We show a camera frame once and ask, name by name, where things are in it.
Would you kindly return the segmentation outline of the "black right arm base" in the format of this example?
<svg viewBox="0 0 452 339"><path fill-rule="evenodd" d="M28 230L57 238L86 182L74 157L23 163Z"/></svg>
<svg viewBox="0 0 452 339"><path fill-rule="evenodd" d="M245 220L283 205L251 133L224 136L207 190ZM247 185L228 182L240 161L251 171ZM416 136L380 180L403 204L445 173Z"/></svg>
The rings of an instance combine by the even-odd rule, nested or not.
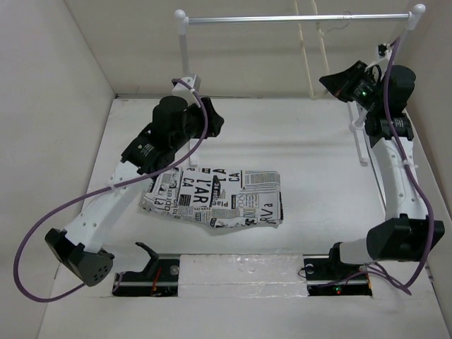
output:
<svg viewBox="0 0 452 339"><path fill-rule="evenodd" d="M298 276L305 279L309 297L373 295L368 275L359 265L340 261L338 246L328 254L305 254Z"/></svg>

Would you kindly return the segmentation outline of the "newspaper print trousers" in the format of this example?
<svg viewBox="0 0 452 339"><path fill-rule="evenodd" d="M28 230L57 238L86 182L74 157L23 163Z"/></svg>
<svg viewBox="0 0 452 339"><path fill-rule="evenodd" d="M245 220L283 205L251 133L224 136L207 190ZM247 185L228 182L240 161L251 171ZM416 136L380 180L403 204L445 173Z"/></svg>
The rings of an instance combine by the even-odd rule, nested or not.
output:
<svg viewBox="0 0 452 339"><path fill-rule="evenodd" d="M283 222L280 174L212 167L174 168L154 179L139 206L213 229Z"/></svg>

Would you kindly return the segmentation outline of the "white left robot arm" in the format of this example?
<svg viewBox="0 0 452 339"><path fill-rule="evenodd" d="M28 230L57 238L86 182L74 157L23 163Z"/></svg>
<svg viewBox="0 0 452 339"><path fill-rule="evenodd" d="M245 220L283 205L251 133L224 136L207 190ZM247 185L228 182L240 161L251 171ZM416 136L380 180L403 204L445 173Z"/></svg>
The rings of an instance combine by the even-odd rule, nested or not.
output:
<svg viewBox="0 0 452 339"><path fill-rule="evenodd" d="M52 228L45 235L57 260L85 285L95 286L117 269L118 254L103 244L128 205L150 185L150 174L171 165L190 140L219 135L224 119L209 97L201 102L199 107L177 96L160 99L152 121L121 154L107 192L94 197L62 230Z"/></svg>

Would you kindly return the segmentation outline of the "aluminium rail right side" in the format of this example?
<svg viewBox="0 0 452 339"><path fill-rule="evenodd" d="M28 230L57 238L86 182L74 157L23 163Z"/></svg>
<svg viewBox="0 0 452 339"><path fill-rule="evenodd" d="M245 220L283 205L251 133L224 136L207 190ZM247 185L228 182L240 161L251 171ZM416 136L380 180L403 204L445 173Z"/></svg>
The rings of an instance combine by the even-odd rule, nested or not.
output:
<svg viewBox="0 0 452 339"><path fill-rule="evenodd" d="M377 161L376 161L374 152L372 151L372 149L369 146L367 146L367 153L369 156L371 169L372 169L372 172L374 175L374 180L375 180L376 188L378 191L379 200L380 200L380 203L382 206L382 211L385 213L386 212L386 196L385 196L385 191L384 191L384 187L383 187L383 179L381 176L381 172L380 172L379 167L377 166Z"/></svg>

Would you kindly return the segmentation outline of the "beige clothes hanger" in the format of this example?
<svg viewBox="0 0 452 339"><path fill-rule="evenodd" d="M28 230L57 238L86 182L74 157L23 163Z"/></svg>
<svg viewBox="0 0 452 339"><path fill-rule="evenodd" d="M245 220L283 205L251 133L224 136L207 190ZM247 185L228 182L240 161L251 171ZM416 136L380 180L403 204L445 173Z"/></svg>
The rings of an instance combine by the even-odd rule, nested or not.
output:
<svg viewBox="0 0 452 339"><path fill-rule="evenodd" d="M351 60L352 50L346 34L350 31L351 20L291 24L294 47L294 76L290 97L319 100L327 96L318 79L331 75Z"/></svg>

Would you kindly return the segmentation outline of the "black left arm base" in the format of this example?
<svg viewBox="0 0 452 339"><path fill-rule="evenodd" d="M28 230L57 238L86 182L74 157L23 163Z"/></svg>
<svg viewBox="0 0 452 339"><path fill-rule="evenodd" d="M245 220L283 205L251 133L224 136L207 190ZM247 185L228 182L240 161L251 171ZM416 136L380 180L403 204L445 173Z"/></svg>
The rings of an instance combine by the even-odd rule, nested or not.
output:
<svg viewBox="0 0 452 339"><path fill-rule="evenodd" d="M112 286L115 297L177 297L180 255L159 255L143 242L136 246L146 252L146 265L138 271L116 273Z"/></svg>

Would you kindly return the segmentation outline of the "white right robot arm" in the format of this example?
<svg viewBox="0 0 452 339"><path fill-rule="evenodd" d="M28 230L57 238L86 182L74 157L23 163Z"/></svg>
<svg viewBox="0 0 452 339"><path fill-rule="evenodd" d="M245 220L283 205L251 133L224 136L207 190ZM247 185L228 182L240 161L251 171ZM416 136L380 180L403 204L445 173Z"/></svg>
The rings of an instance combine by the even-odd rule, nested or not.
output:
<svg viewBox="0 0 452 339"><path fill-rule="evenodd" d="M364 130L386 202L384 222L371 228L366 237L333 245L326 269L334 278L343 278L352 266L376 261L421 262L444 235L443 222L431 217L416 189L415 134L404 112L415 80L415 73L401 65L375 79L371 67L362 61L319 80L341 102L356 102L365 111Z"/></svg>

